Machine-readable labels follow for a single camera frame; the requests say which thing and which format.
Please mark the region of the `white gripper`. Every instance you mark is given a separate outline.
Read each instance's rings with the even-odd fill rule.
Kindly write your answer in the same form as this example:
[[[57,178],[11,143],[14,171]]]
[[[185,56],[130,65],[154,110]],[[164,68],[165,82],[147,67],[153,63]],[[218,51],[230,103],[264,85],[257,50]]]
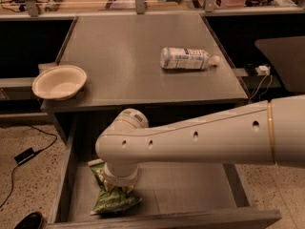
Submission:
[[[128,194],[134,189],[139,174],[137,164],[106,162],[103,169],[104,187],[108,192],[111,192],[114,186],[123,187],[123,192]]]

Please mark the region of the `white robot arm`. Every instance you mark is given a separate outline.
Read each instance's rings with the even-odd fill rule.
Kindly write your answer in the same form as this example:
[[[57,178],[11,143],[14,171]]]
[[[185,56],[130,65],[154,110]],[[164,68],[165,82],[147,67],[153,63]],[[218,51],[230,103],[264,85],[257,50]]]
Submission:
[[[122,111],[95,142],[108,188],[132,188],[144,162],[205,162],[303,167],[305,96],[260,101],[150,127],[136,109]]]

